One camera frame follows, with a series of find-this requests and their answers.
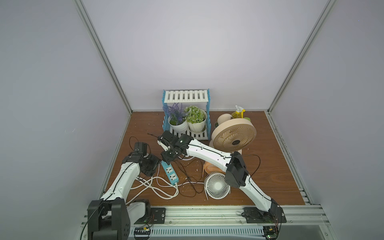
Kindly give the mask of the teal white power strip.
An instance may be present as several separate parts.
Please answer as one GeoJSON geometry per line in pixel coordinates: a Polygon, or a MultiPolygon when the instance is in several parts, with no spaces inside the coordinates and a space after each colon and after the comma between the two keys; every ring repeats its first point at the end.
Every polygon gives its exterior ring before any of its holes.
{"type": "Polygon", "coordinates": [[[161,161],[161,165],[170,180],[171,185],[177,186],[179,183],[179,178],[171,164],[166,163],[165,161],[161,161]]]}

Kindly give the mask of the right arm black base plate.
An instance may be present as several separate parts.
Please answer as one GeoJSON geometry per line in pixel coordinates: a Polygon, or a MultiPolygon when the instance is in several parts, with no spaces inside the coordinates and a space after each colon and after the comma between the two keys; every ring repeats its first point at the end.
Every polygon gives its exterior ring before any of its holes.
{"type": "Polygon", "coordinates": [[[256,207],[246,207],[243,209],[242,217],[248,224],[280,224],[287,223],[287,218],[283,209],[277,206],[276,209],[269,212],[263,212],[256,207]]]}

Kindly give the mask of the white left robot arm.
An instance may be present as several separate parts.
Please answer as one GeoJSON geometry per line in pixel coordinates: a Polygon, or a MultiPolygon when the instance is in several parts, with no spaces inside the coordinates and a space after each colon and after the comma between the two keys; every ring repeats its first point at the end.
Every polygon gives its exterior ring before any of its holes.
{"type": "Polygon", "coordinates": [[[99,200],[88,206],[87,238],[89,240],[126,240],[131,225],[146,214],[146,202],[126,206],[126,200],[136,178],[152,177],[161,160],[152,155],[131,153],[123,159],[121,170],[111,187],[99,200]]]}

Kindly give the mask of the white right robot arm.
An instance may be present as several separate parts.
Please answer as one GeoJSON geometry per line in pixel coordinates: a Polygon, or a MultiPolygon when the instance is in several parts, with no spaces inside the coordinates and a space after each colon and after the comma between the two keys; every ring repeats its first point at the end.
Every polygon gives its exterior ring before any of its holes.
{"type": "Polygon", "coordinates": [[[255,204],[257,209],[255,219],[271,219],[274,223],[287,222],[283,208],[254,182],[239,152],[222,152],[188,135],[182,134],[178,138],[168,131],[158,137],[158,144],[164,149],[161,155],[163,161],[167,163],[184,155],[204,160],[225,172],[225,182],[230,187],[243,191],[255,204]]]}

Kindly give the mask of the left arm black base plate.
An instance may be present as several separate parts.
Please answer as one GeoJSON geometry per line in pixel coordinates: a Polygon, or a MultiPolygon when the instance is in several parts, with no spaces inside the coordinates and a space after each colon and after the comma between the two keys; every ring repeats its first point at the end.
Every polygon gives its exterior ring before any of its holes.
{"type": "Polygon", "coordinates": [[[144,223],[164,224],[166,217],[166,208],[153,208],[146,210],[144,215],[144,223]]]}

